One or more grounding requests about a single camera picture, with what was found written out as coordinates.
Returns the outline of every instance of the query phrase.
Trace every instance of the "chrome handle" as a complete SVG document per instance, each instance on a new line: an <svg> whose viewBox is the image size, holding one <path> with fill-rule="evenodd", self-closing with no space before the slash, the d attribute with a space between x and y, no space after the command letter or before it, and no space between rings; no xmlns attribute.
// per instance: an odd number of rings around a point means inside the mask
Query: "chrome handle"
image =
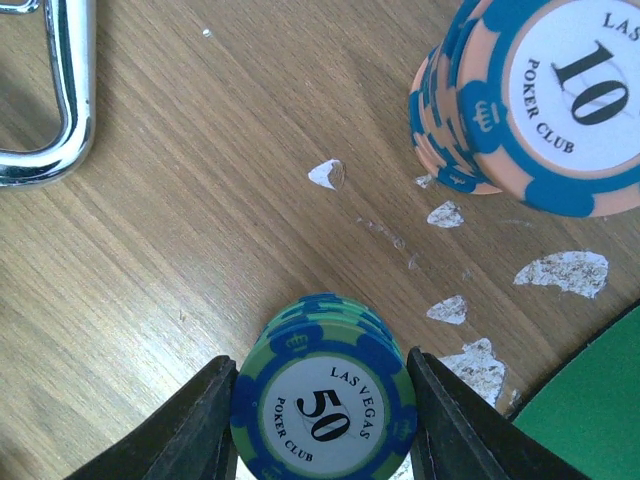
<svg viewBox="0 0 640 480"><path fill-rule="evenodd" d="M37 8L0 4L0 13ZM95 134L96 0L44 0L45 27L61 127L45 148L0 150L0 188L36 185L70 173L86 157Z"/></svg>

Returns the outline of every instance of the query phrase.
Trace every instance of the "wooden surface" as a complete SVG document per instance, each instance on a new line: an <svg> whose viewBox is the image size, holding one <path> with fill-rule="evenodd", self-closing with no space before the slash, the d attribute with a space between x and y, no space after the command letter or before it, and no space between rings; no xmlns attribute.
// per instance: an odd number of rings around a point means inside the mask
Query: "wooden surface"
<svg viewBox="0 0 640 480"><path fill-rule="evenodd" d="M91 156L62 183L0 193L2 480L69 474L213 356L241 362L303 294L374 306L406 351L489 338L508 367L501 409L639 296L638 211L562 219L413 183L426 172L408 88L455 8L99 2ZM0 18L3 147L43 145L57 128L41 15ZM338 192L307 179L332 157L347 168ZM427 224L446 200L461 227ZM609 260L594 300L513 285L566 250ZM456 294L464 324L426 317Z"/></svg>

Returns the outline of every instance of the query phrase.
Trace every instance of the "green board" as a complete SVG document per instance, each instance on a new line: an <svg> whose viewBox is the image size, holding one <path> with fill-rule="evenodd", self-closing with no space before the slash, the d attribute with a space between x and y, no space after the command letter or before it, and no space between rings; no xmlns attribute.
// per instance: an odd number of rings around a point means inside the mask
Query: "green board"
<svg viewBox="0 0 640 480"><path fill-rule="evenodd" d="M590 341L513 423L594 480L639 480L640 307Z"/></svg>

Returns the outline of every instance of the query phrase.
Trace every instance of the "stack of poker chips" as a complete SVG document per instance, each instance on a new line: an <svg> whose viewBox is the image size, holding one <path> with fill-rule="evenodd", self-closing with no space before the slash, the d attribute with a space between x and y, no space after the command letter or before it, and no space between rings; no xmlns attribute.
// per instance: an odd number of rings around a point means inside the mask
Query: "stack of poker chips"
<svg viewBox="0 0 640 480"><path fill-rule="evenodd" d="M463 1L411 87L420 162L558 215L640 206L639 5Z"/></svg>
<svg viewBox="0 0 640 480"><path fill-rule="evenodd" d="M231 432L258 479L386 480L417 427L415 392L389 328L333 293L265 327L240 369Z"/></svg>

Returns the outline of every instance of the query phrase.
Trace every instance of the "white chip label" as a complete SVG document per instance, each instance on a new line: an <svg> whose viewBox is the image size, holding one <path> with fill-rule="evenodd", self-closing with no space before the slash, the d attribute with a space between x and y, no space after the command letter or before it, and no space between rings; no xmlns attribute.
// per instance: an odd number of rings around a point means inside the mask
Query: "white chip label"
<svg viewBox="0 0 640 480"><path fill-rule="evenodd" d="M640 8L567 2L534 19L509 72L523 139L560 168L590 172L640 155Z"/></svg>
<svg viewBox="0 0 640 480"><path fill-rule="evenodd" d="M262 415L277 455L316 475L358 467L377 449L385 426L384 402L371 376L335 357L307 358L280 373Z"/></svg>

